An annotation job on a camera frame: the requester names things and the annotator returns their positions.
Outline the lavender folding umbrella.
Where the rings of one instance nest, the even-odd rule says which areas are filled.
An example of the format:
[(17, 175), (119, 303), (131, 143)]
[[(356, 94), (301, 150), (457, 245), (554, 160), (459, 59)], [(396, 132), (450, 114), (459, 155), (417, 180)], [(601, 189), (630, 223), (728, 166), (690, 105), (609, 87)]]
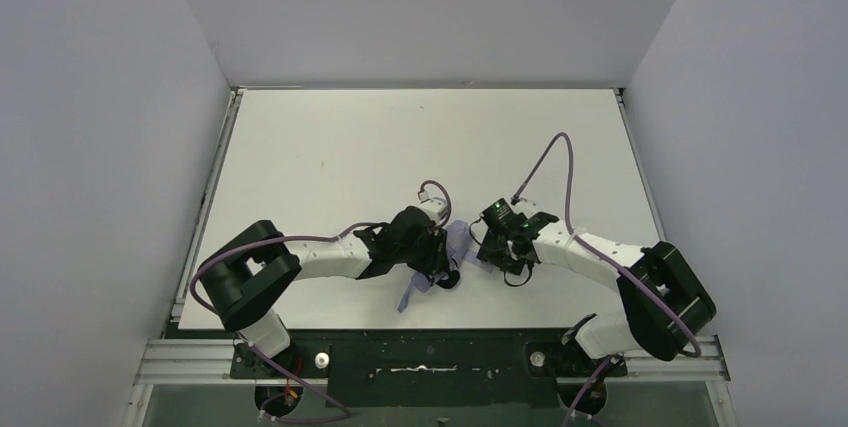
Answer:
[(494, 270), (493, 265), (477, 258), (478, 251), (472, 246), (480, 246), (480, 243), (472, 232), (472, 226), (473, 223), (464, 220), (455, 220), (448, 224), (445, 229), (445, 246), (435, 256), (436, 271), (434, 273), (416, 272), (412, 275), (397, 305), (398, 313), (403, 313), (408, 308), (414, 291), (427, 293), (433, 286), (444, 289), (454, 288), (460, 280), (460, 267), (463, 263), (475, 265), (487, 273)]

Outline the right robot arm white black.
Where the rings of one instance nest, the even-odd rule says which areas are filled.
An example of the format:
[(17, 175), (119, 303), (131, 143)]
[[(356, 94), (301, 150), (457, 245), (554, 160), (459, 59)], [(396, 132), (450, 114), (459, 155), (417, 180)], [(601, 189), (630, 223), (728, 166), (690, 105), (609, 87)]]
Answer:
[(632, 350), (661, 361), (692, 355), (689, 337), (717, 313), (681, 251), (668, 242), (645, 247), (579, 233), (524, 201), (500, 199), (480, 219), (487, 231), (479, 260), (515, 275), (539, 265), (566, 268), (619, 296), (617, 311), (591, 313), (565, 335), (590, 359)]

